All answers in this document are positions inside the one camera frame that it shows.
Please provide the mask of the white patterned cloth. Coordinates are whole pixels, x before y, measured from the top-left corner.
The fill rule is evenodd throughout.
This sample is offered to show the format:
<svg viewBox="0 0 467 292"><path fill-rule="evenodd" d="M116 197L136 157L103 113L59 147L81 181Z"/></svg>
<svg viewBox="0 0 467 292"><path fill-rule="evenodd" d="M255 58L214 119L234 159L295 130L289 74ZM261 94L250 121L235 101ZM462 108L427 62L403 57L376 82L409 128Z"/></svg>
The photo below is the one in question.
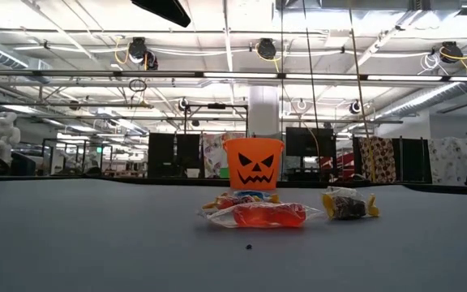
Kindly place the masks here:
<svg viewBox="0 0 467 292"><path fill-rule="evenodd" d="M467 177L467 139L446 137L428 141L432 183L464 186Z"/></svg>

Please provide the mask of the black metal workstation frame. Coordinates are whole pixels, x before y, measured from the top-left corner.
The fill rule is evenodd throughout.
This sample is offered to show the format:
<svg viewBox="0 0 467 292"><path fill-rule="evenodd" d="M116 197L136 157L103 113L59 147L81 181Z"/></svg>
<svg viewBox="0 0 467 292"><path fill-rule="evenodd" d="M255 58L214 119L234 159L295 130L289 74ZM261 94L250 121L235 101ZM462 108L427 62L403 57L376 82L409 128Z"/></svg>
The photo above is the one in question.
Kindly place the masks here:
<svg viewBox="0 0 467 292"><path fill-rule="evenodd" d="M103 176L105 150L114 153L110 144L90 138L43 139L42 173L47 176Z"/></svg>

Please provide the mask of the blue wrapped candy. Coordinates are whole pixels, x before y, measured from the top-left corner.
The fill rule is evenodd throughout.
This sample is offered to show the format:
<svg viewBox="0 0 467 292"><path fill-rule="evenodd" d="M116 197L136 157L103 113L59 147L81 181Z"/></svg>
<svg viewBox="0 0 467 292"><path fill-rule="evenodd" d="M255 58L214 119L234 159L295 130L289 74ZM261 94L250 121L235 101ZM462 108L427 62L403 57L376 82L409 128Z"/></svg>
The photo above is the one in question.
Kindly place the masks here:
<svg viewBox="0 0 467 292"><path fill-rule="evenodd" d="M243 196L249 195L252 197L257 197L261 200L265 200L267 197L269 197L269 194L267 192L253 191L253 190L235 191L233 194L237 197L243 197Z"/></svg>

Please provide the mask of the gray horizontal pipe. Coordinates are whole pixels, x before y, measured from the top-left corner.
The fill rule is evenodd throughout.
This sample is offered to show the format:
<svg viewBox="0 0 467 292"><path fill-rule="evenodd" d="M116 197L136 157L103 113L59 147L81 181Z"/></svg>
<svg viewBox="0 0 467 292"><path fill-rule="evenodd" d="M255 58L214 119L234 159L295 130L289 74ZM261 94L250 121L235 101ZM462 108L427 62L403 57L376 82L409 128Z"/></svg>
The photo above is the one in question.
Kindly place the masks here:
<svg viewBox="0 0 467 292"><path fill-rule="evenodd" d="M69 108L81 108L81 107L116 107L116 108L146 108L152 109L154 105L147 103L123 103L123 104L110 104L110 103L10 103L0 102L0 106L41 106L41 107L69 107Z"/></svg>

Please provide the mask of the red candy clear wrapper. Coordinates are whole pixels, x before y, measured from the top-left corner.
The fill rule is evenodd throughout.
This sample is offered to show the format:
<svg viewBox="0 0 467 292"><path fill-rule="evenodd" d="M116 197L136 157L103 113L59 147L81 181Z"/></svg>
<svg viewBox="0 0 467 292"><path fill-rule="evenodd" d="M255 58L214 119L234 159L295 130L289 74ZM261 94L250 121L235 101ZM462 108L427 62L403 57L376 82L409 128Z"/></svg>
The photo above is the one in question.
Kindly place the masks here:
<svg viewBox="0 0 467 292"><path fill-rule="evenodd" d="M299 203L245 203L221 210L200 211L209 222L226 228L300 228L325 213Z"/></svg>

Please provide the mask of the brown patterned cloth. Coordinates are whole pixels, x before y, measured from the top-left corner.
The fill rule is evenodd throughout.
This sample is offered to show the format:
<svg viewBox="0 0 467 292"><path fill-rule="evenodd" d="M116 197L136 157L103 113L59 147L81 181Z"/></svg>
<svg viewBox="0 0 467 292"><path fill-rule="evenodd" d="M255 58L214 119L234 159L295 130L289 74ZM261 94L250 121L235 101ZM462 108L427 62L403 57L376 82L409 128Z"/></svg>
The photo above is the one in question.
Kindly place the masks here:
<svg viewBox="0 0 467 292"><path fill-rule="evenodd" d="M396 163L392 139L372 136L358 139L362 173L375 183L394 183Z"/></svg>

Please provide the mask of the red background equipment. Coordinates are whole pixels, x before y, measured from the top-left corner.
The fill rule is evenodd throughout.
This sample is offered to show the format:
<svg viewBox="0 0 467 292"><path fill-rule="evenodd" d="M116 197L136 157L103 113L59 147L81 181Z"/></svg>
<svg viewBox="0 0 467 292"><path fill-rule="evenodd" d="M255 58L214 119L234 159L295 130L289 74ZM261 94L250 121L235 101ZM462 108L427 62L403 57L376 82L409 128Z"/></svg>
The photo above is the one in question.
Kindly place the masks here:
<svg viewBox="0 0 467 292"><path fill-rule="evenodd" d="M353 151L339 151L336 154L336 159L321 157L320 172L325 178L335 178L343 181L350 180L355 174Z"/></svg>

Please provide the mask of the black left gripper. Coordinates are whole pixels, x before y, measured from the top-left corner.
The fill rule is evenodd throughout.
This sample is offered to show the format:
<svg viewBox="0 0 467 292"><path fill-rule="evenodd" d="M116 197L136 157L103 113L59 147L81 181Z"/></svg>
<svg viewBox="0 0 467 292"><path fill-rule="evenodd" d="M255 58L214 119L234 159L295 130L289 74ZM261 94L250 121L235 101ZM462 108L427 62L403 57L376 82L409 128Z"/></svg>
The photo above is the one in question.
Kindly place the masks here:
<svg viewBox="0 0 467 292"><path fill-rule="evenodd" d="M178 0L131 0L131 3L181 27L186 28L191 23Z"/></svg>

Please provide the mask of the black gantry frame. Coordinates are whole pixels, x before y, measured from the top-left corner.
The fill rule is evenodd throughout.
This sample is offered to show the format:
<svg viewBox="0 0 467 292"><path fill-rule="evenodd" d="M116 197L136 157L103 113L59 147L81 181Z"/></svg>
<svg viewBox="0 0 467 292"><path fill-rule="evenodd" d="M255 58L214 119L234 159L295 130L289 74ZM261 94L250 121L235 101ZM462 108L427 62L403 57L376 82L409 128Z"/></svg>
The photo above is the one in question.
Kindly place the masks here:
<svg viewBox="0 0 467 292"><path fill-rule="evenodd" d="M207 108L209 110L227 110L231 109L234 113L236 113L241 120L245 123L245 134L246 136L249 135L249 118L248 118L248 105L226 105L224 103L209 103L206 105L196 105L196 104L186 104L183 106L183 121L184 121L184 134L187 132L187 122L193 119L193 115L197 114L202 108ZM242 115L238 109L244 109L246 111L245 115Z"/></svg>

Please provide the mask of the floral white cloth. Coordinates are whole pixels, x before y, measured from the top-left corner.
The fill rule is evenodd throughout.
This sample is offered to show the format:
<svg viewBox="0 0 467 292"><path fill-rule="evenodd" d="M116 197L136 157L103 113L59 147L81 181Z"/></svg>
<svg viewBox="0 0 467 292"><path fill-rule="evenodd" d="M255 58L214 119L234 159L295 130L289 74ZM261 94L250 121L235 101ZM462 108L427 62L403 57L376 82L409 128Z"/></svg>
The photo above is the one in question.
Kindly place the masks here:
<svg viewBox="0 0 467 292"><path fill-rule="evenodd" d="M227 140L245 138L244 133L203 134L204 177L220 178L221 171L228 169L223 143Z"/></svg>

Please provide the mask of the orange jack-o-lantern bucket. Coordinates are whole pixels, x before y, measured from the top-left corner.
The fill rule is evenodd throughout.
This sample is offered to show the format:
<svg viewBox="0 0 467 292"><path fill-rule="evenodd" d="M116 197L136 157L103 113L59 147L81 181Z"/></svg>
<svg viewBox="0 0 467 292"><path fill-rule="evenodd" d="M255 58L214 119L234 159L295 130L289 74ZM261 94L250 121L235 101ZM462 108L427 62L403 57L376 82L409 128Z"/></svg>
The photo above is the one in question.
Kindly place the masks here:
<svg viewBox="0 0 467 292"><path fill-rule="evenodd" d="M223 148L229 167L230 187L257 191L275 189L284 146L281 140L270 138L226 140Z"/></svg>

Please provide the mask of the black partition panel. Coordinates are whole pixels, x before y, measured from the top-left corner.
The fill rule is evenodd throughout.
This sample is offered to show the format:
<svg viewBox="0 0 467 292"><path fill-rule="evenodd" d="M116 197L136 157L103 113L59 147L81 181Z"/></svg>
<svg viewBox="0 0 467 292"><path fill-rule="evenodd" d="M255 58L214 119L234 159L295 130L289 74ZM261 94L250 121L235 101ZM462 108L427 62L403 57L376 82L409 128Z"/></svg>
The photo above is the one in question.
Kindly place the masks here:
<svg viewBox="0 0 467 292"><path fill-rule="evenodd" d="M200 135L177 134L176 163L184 178L188 169L200 169Z"/></svg>
<svg viewBox="0 0 467 292"><path fill-rule="evenodd" d="M151 133L148 141L148 177L172 177L174 171L174 134Z"/></svg>
<svg viewBox="0 0 467 292"><path fill-rule="evenodd" d="M392 140L398 182L432 183L427 142L425 139Z"/></svg>

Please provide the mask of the white building column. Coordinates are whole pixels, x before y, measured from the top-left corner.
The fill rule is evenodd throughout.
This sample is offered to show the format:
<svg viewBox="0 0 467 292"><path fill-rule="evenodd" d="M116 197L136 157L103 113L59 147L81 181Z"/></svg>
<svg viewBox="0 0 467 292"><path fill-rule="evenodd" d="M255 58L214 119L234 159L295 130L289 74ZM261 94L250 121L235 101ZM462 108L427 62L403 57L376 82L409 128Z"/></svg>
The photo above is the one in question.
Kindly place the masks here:
<svg viewBox="0 0 467 292"><path fill-rule="evenodd" d="M252 86L248 92L249 136L276 138L279 132L278 87Z"/></svg>

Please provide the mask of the red Jolly Rancher candy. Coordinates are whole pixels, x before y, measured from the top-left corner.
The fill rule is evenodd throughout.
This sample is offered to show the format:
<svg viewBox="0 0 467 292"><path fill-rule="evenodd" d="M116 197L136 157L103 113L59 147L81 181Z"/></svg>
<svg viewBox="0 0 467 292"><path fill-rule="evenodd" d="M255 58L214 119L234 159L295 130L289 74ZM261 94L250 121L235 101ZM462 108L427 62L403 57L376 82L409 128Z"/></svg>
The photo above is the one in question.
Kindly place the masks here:
<svg viewBox="0 0 467 292"><path fill-rule="evenodd" d="M278 194L269 194L265 200L261 200L257 197L252 197L249 195L243 197L237 197L234 194L229 194L227 192L217 196L212 202L207 203L202 206L202 209L225 209L232 207L238 204L245 204L245 203L257 203L257 202L266 202L266 203L280 203L280 197Z"/></svg>

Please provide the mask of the black monitor screen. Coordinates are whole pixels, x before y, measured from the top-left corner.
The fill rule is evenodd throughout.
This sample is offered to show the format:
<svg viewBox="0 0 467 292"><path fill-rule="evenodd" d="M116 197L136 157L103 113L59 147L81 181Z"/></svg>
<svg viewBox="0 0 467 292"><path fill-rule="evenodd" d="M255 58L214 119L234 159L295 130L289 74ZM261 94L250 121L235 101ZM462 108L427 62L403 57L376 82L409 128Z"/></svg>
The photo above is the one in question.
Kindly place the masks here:
<svg viewBox="0 0 467 292"><path fill-rule="evenodd" d="M287 127L285 152L291 157L333 157L336 153L333 129Z"/></svg>

